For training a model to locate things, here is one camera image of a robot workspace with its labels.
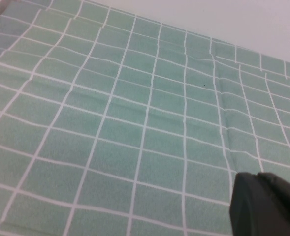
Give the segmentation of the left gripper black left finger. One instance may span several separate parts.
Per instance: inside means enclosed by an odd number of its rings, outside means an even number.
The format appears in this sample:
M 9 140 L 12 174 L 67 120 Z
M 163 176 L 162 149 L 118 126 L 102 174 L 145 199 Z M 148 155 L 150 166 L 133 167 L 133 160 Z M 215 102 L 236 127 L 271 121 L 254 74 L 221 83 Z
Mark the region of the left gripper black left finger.
M 235 236 L 290 236 L 290 214 L 258 174 L 235 177 L 229 208 Z

